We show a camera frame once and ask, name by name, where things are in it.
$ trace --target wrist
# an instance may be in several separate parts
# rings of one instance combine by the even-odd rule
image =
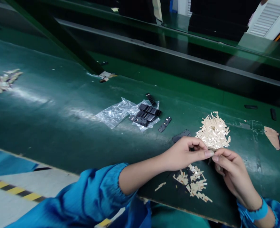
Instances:
[[[262,207],[262,198],[256,190],[249,193],[240,201],[248,211],[256,211]]]
[[[153,157],[152,160],[153,160],[153,165],[155,166],[155,168],[159,173],[168,171],[168,166],[166,164],[166,160],[164,159],[163,154]]]

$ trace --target clear plastic bag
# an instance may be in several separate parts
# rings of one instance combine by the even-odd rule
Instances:
[[[140,111],[140,110],[139,110],[139,106],[140,106],[141,104],[152,105],[152,104],[150,103],[149,100],[143,100],[141,103],[139,103],[139,104],[137,104],[136,106],[132,107],[132,108],[128,111],[128,113],[129,113],[130,115],[136,116],[137,113]],[[156,101],[157,109],[159,109],[159,104],[160,104],[160,101]],[[147,127],[144,127],[144,126],[142,126],[142,125],[140,125],[140,124],[137,124],[137,123],[135,123],[135,122],[133,122],[132,125],[138,126],[139,129],[140,129],[140,131],[141,131],[141,132],[144,132],[144,131],[147,130],[148,128],[152,128],[152,127],[153,127],[157,122],[159,122],[159,121],[160,121],[160,118],[158,117],[158,118],[156,118],[153,122],[151,122]]]
[[[135,103],[132,103],[123,97],[121,98],[122,101],[120,103],[114,104],[96,114],[96,117],[111,129],[114,129],[119,123],[121,123],[121,121],[129,115],[130,110],[136,106]]]

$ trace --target finger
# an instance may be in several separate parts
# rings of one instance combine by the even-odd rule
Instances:
[[[217,173],[219,173],[220,175],[225,177],[223,168],[220,165],[218,165],[217,163],[215,163],[215,170],[217,171]]]
[[[234,160],[236,157],[239,156],[236,152],[231,151],[231,150],[226,149],[226,148],[217,149],[217,151],[215,151],[215,155],[224,156],[230,161]]]
[[[219,166],[221,166],[229,172],[234,171],[234,169],[236,168],[236,165],[224,156],[214,155],[212,159],[216,164],[218,164]]]
[[[182,137],[183,140],[186,141],[188,147],[190,146],[199,146],[201,149],[203,150],[208,150],[207,149],[207,146],[204,144],[204,142],[199,139],[199,138],[193,138],[193,137],[186,137],[186,136],[183,136]]]
[[[195,152],[188,152],[190,157],[190,163],[202,161],[205,159],[210,158],[214,155],[214,152],[212,150],[198,150]]]

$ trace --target floor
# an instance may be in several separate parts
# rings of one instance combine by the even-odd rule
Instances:
[[[45,197],[54,197],[62,188],[76,182],[78,176],[65,173],[62,170],[48,169],[0,176],[0,180]],[[0,228],[16,221],[37,204],[35,201],[29,201],[0,190]]]

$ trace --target green conveyor belt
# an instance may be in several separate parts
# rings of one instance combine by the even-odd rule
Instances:
[[[77,63],[59,58],[65,55],[47,39],[18,32],[10,37],[6,29],[0,33],[6,41],[0,40],[0,74],[16,68],[24,72],[12,92],[0,94],[1,149],[79,174],[88,168],[158,155],[173,144],[173,136],[184,129],[195,135],[201,118],[218,111],[230,126],[229,148],[244,159],[257,191],[280,202],[280,150],[275,150],[263,131],[268,126],[280,133],[280,108],[273,121],[268,104],[92,53],[97,61],[109,62],[107,71],[121,74],[101,84]],[[163,133],[158,132],[159,124],[141,133],[128,119],[111,130],[95,117],[121,97],[138,103],[148,92],[160,100],[161,119],[172,118]],[[259,108],[247,110],[244,104]],[[177,192],[169,173],[152,179],[139,195],[237,226],[236,204],[221,177],[205,162],[195,165],[204,170],[208,182],[204,193],[213,203]],[[167,184],[154,192],[162,182]]]

